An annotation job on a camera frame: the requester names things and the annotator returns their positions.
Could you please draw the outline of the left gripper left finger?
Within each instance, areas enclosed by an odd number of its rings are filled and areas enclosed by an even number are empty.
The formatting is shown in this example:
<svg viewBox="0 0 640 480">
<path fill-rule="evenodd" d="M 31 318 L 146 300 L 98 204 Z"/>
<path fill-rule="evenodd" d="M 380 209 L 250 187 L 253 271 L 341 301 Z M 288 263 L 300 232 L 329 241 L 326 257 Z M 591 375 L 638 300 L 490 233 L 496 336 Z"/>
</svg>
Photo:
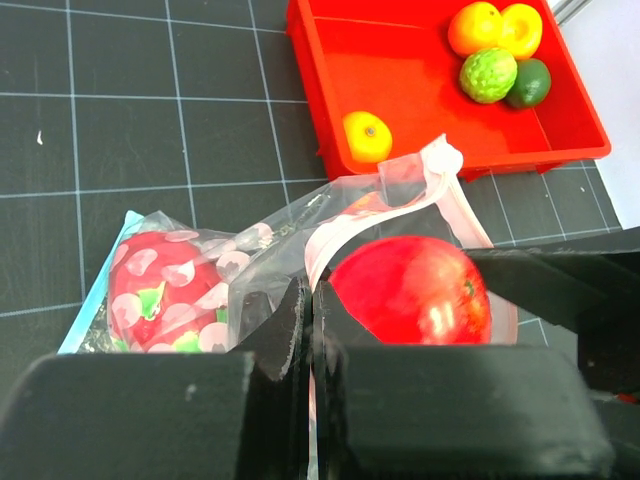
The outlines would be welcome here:
<svg viewBox="0 0 640 480">
<path fill-rule="evenodd" d="M 56 355 L 1 416 L 5 479 L 302 479 L 306 284 L 226 353 Z"/>
</svg>

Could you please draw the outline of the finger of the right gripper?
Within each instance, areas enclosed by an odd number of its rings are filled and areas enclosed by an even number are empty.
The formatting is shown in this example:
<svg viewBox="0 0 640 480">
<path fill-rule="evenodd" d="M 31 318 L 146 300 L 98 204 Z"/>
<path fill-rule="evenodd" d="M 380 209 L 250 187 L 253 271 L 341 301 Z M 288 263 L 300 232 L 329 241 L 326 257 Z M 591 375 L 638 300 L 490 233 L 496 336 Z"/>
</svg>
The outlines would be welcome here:
<svg viewBox="0 0 640 480">
<path fill-rule="evenodd" d="M 590 388 L 638 396 L 638 228 L 467 254 L 491 292 L 577 334 L 578 368 Z"/>
</svg>

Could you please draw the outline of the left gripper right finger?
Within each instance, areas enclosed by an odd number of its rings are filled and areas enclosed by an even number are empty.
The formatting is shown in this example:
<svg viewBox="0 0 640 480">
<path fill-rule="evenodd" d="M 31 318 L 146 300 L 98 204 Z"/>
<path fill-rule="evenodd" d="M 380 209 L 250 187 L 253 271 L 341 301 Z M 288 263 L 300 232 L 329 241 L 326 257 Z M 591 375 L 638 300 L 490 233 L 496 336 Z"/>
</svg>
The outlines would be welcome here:
<svg viewBox="0 0 640 480">
<path fill-rule="evenodd" d="M 314 294 L 322 479 L 608 479 L 615 450 L 576 367 L 546 347 L 385 345 Z"/>
</svg>

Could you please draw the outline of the red apple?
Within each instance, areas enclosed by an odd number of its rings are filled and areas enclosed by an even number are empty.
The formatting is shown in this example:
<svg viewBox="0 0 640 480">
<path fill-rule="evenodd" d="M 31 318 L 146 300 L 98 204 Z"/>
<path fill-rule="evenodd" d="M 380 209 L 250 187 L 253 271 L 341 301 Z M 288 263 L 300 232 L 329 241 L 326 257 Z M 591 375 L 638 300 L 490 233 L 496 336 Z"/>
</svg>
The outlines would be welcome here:
<svg viewBox="0 0 640 480">
<path fill-rule="evenodd" d="M 477 345 L 491 340 L 487 289 L 471 259 L 437 238 L 368 243 L 329 276 L 346 311 L 386 344 Z"/>
</svg>

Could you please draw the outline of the pink dragon fruit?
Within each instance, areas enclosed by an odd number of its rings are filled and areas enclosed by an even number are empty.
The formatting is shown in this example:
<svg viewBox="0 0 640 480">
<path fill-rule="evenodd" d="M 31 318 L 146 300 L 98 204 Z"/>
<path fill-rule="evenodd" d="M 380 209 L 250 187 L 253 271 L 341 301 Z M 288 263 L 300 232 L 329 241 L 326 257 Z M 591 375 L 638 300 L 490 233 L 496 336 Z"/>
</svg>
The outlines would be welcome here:
<svg viewBox="0 0 640 480">
<path fill-rule="evenodd" d="M 116 247 L 107 289 L 111 340 L 123 352 L 225 352 L 228 284 L 190 229 L 146 231 Z"/>
</svg>

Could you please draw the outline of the pink-dotted zip bag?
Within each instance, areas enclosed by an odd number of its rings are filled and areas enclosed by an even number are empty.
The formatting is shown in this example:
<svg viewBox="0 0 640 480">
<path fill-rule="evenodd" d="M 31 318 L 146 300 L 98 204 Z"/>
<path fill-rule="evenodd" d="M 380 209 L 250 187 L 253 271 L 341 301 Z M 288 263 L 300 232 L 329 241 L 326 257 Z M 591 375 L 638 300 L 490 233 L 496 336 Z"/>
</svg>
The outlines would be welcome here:
<svg viewBox="0 0 640 480">
<path fill-rule="evenodd" d="M 316 286 L 339 251 L 356 241 L 426 235 L 465 248 L 490 247 L 458 181 L 462 165 L 462 154 L 441 136 L 370 174 L 321 186 L 239 233 L 189 228 L 162 212 L 143 215 L 136 233 L 204 233 L 203 256 L 228 284 L 230 350 L 281 304 L 292 279 Z M 110 337 L 107 302 L 108 296 L 78 353 L 123 352 Z"/>
</svg>

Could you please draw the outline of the orange tangerine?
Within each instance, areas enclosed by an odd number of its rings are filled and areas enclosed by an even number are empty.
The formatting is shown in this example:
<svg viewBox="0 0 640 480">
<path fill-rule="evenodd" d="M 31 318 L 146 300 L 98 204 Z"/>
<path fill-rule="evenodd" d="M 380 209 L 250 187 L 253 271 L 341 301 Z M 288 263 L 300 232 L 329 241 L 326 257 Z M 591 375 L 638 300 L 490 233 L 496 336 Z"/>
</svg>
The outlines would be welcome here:
<svg viewBox="0 0 640 480">
<path fill-rule="evenodd" d="M 351 156 L 359 163 L 385 161 L 392 150 L 393 137 L 388 126 L 367 111 L 353 111 L 343 117 L 343 127 Z"/>
<path fill-rule="evenodd" d="M 447 32 L 451 49 L 461 57 L 496 47 L 502 35 L 503 19 L 491 3 L 477 1 L 462 8 L 451 20 Z"/>
<path fill-rule="evenodd" d="M 530 5 L 515 3 L 501 11 L 502 34 L 498 46 L 508 50 L 516 60 L 525 60 L 537 51 L 543 34 L 543 22 Z"/>
</svg>

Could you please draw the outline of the clear blue-zip bag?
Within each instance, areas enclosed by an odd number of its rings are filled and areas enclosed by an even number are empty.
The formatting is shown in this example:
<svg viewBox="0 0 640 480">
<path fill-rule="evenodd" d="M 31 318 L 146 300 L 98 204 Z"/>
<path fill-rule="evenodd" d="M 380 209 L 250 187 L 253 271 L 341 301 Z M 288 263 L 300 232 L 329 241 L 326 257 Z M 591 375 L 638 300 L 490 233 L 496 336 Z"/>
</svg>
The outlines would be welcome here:
<svg viewBox="0 0 640 480">
<path fill-rule="evenodd" d="M 71 324 L 64 340 L 58 348 L 58 354 L 75 354 L 81 350 L 81 345 L 89 334 L 90 328 L 96 322 L 96 319 L 99 316 L 99 310 L 107 298 L 108 275 L 117 247 L 127 236 L 132 235 L 139 230 L 143 219 L 143 215 L 133 210 L 128 210 L 126 212 L 121 229 L 115 238 L 111 250 L 100 268 L 91 288 L 89 289 L 75 320 Z"/>
</svg>

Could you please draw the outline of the dark green lime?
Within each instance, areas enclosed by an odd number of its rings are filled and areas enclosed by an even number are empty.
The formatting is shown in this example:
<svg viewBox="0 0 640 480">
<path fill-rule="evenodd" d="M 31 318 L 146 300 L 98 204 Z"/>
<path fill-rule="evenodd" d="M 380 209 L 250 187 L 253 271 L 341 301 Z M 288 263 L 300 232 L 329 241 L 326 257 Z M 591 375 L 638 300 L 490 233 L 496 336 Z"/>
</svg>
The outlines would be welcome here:
<svg viewBox="0 0 640 480">
<path fill-rule="evenodd" d="M 533 108 L 551 89 L 551 75 L 544 62 L 536 58 L 520 60 L 516 80 L 504 98 L 515 109 Z"/>
</svg>

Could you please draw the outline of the light green bumpy fruit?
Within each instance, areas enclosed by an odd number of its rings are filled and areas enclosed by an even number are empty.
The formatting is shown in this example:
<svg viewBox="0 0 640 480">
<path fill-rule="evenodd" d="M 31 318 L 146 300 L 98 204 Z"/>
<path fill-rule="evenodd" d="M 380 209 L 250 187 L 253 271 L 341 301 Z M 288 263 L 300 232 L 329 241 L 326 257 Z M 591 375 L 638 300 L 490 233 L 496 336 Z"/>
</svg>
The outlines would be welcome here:
<svg viewBox="0 0 640 480">
<path fill-rule="evenodd" d="M 508 50 L 483 49 L 466 58 L 459 73 L 459 85 L 473 101 L 492 104 L 506 97 L 517 73 L 517 61 Z"/>
</svg>

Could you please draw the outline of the red plastic tray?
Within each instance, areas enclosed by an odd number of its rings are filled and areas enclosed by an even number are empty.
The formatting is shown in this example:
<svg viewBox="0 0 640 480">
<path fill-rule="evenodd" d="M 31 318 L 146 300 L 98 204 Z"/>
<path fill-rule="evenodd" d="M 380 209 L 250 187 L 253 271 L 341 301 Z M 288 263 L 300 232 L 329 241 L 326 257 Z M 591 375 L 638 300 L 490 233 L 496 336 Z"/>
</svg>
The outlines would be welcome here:
<svg viewBox="0 0 640 480">
<path fill-rule="evenodd" d="M 458 84 L 461 59 L 447 41 L 459 1 L 292 1 L 290 36 L 330 178 L 372 173 L 353 160 L 343 117 L 366 111 L 390 129 L 391 153 L 419 151 L 440 135 L 464 157 L 461 175 L 544 173 L 607 156 L 609 138 L 549 5 L 537 51 L 551 73 L 547 98 L 531 109 L 480 105 Z"/>
</svg>

